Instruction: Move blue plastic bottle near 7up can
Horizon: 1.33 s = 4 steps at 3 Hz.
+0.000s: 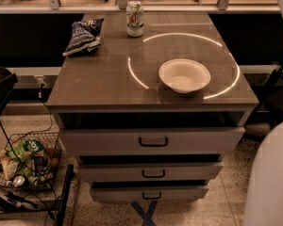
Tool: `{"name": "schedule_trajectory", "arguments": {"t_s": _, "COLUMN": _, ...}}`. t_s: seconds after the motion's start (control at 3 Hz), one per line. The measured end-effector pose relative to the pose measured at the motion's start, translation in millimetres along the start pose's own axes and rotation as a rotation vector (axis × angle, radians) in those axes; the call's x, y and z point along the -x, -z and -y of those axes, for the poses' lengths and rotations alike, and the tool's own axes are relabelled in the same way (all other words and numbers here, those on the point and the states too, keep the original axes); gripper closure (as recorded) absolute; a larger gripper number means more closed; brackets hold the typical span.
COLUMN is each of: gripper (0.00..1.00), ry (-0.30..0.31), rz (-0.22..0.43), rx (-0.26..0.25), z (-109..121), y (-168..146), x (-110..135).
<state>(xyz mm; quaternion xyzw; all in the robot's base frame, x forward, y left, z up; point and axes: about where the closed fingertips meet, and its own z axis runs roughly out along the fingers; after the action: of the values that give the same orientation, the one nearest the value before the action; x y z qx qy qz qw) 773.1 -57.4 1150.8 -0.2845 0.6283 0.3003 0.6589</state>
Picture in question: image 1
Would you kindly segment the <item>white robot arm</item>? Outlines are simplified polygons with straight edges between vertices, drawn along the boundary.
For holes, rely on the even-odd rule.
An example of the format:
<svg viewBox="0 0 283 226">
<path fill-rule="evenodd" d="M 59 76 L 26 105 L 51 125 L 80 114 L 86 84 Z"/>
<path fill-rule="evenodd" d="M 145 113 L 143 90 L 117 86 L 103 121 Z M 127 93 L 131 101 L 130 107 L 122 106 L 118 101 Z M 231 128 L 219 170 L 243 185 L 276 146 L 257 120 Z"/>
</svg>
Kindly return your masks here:
<svg viewBox="0 0 283 226">
<path fill-rule="evenodd" d="M 283 0 L 276 0 L 283 18 Z M 283 226 L 283 122 L 260 143 L 249 177 L 242 226 Z"/>
</svg>

